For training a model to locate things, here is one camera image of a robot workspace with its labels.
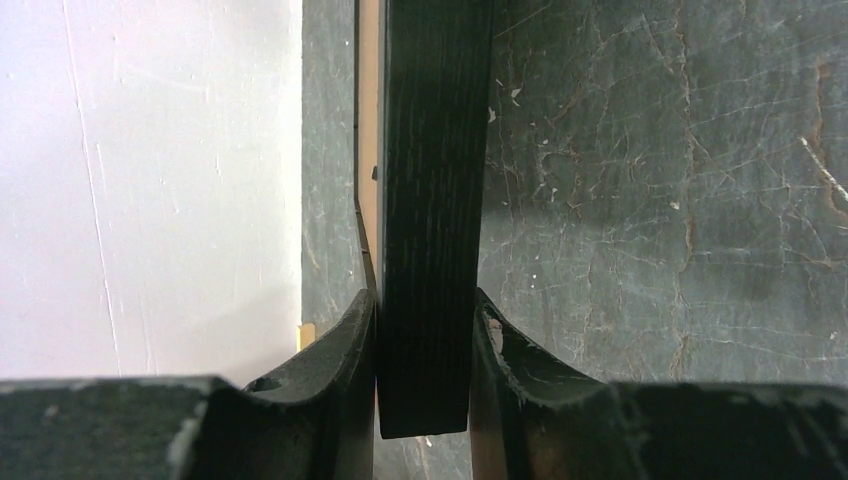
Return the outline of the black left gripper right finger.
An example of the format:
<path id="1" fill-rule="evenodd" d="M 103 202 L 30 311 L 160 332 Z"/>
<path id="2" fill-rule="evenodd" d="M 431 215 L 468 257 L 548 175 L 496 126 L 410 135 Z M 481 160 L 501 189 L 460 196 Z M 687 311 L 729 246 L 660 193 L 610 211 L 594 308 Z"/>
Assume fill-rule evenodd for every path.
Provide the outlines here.
<path id="1" fill-rule="evenodd" d="M 476 295 L 477 479 L 843 479 L 847 392 L 798 383 L 604 383 Z"/>

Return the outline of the black picture frame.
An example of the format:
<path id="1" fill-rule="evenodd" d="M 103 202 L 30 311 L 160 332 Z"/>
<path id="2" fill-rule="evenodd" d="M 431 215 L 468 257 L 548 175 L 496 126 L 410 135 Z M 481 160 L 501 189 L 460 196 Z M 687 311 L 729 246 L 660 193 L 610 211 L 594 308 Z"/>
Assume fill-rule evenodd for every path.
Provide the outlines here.
<path id="1" fill-rule="evenodd" d="M 467 427 L 494 5 L 355 5 L 355 203 L 380 434 Z"/>

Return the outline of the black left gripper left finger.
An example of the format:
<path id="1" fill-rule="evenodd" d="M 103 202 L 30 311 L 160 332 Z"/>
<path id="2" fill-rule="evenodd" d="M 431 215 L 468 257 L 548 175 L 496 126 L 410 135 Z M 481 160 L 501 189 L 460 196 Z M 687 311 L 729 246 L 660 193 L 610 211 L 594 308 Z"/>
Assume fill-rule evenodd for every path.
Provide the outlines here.
<path id="1" fill-rule="evenodd" d="M 340 321 L 243 388 L 216 376 L 5 381 L 5 479 L 368 479 L 367 290 Z"/>

